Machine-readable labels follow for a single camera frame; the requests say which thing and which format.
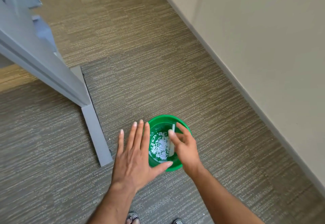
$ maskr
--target green plastic bowl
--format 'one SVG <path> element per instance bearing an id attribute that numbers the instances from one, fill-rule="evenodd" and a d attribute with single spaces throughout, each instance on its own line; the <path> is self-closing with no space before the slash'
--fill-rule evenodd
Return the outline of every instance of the green plastic bowl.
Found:
<path id="1" fill-rule="evenodd" d="M 155 167 L 166 161 L 173 161 L 173 165 L 166 170 L 170 172 L 180 169 L 183 166 L 176 153 L 173 156 L 167 157 L 167 160 L 161 160 L 151 151 L 155 141 L 161 138 L 161 133 L 168 136 L 168 130 L 172 129 L 172 125 L 176 124 L 176 122 L 182 124 L 190 131 L 184 121 L 173 115 L 158 115 L 148 121 L 150 125 L 149 165 L 151 167 Z M 177 127 L 175 127 L 175 132 L 182 133 Z"/>

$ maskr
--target hand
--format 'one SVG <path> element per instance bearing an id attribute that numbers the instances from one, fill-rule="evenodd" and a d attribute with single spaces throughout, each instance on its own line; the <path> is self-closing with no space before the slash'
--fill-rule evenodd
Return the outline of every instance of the hand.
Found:
<path id="1" fill-rule="evenodd" d="M 124 131 L 120 131 L 111 187 L 117 185 L 134 191 L 135 194 L 173 164 L 173 162 L 165 162 L 151 168 L 148 162 L 149 141 L 150 126 L 146 122 L 143 131 L 143 120 L 139 121 L 139 125 L 133 123 L 125 149 Z"/>
<path id="2" fill-rule="evenodd" d="M 196 141 L 189 130 L 183 125 L 177 122 L 176 127 L 178 127 L 183 134 L 169 130 L 168 136 L 175 145 L 175 152 L 183 164 L 185 173 L 192 178 L 197 170 L 203 166 L 196 148 Z"/>

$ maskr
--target finger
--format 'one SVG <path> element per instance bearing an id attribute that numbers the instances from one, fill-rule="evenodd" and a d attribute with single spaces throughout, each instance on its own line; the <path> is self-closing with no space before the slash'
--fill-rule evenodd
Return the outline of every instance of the finger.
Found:
<path id="1" fill-rule="evenodd" d="M 134 137 L 133 148 L 140 148 L 141 140 L 143 134 L 143 120 L 139 121 L 138 128 L 136 129 L 136 135 Z"/>
<path id="2" fill-rule="evenodd" d="M 192 136 L 189 130 L 181 123 L 176 122 L 176 126 L 182 131 L 185 136 Z"/>
<path id="3" fill-rule="evenodd" d="M 172 141 L 175 146 L 177 146 L 181 143 L 181 140 L 179 140 L 176 133 L 173 132 L 172 129 L 168 130 L 168 137 L 169 137 L 170 141 Z"/>
<path id="4" fill-rule="evenodd" d="M 176 136 L 178 137 L 179 140 L 181 140 L 182 142 L 185 141 L 185 140 L 184 140 L 185 136 L 184 136 L 183 133 L 175 132 L 175 134 L 176 134 Z"/>
<path id="5" fill-rule="evenodd" d="M 123 147 L 124 147 L 124 131 L 123 129 L 121 129 L 118 136 L 116 155 L 121 155 L 123 153 Z"/>
<path id="6" fill-rule="evenodd" d="M 129 134 L 129 138 L 127 139 L 127 145 L 126 145 L 126 149 L 129 151 L 130 149 L 132 149 L 133 146 L 133 141 L 134 141 L 134 135 L 136 134 L 136 127 L 137 127 L 137 123 L 136 121 L 133 122 L 133 125 L 131 127 L 131 131 Z"/>
<path id="7" fill-rule="evenodd" d="M 164 173 L 166 171 L 166 169 L 168 169 L 171 165 L 173 165 L 173 162 L 168 161 L 168 162 L 161 163 L 161 164 L 157 165 L 156 167 L 153 167 L 151 180 L 156 178 L 158 175 Z"/>
<path id="8" fill-rule="evenodd" d="M 150 143 L 150 125 L 148 122 L 144 125 L 143 138 L 141 141 L 140 149 L 146 153 L 149 152 L 149 143 Z"/>

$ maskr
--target bowl rim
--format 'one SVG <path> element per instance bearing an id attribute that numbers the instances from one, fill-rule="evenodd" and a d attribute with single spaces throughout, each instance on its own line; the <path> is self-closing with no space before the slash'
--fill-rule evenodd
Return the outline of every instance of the bowl rim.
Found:
<path id="1" fill-rule="evenodd" d="M 180 124 L 182 124 L 183 126 L 185 126 L 186 129 L 189 130 L 189 132 L 192 134 L 192 132 L 191 132 L 191 130 L 189 129 L 188 125 L 187 125 L 184 121 L 182 121 L 180 118 L 178 118 L 178 117 L 176 117 L 176 116 L 174 116 L 174 115 L 157 115 L 157 116 L 151 118 L 151 119 L 148 121 L 149 125 L 150 125 L 151 122 L 153 122 L 154 120 L 159 119 L 159 118 L 161 118 L 161 117 L 168 117 L 168 118 L 173 118 L 173 119 L 175 119 L 178 123 L 180 123 Z M 166 172 L 176 171 L 176 170 L 180 169 L 180 168 L 183 166 L 183 164 L 181 163 L 180 160 L 179 160 L 179 162 L 180 162 L 179 165 L 177 165 L 177 166 L 175 166 L 175 167 L 173 167 L 173 165 L 172 165 L 171 167 L 169 167 L 168 169 L 166 169 Z"/>

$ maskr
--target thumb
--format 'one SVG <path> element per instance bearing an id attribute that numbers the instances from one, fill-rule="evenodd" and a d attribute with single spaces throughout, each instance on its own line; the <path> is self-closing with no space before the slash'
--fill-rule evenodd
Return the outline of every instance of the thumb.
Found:
<path id="1" fill-rule="evenodd" d="M 180 143 L 182 143 L 181 140 L 179 140 L 179 138 L 177 137 L 177 135 L 175 134 L 175 132 L 173 132 L 172 129 L 169 129 L 168 130 L 168 137 L 169 137 L 169 140 L 172 141 L 175 146 L 177 146 Z"/>
<path id="2" fill-rule="evenodd" d="M 171 165 L 173 165 L 172 161 L 164 162 L 156 167 L 152 168 L 152 179 L 156 178 L 158 175 L 164 173 L 166 169 L 168 169 Z"/>

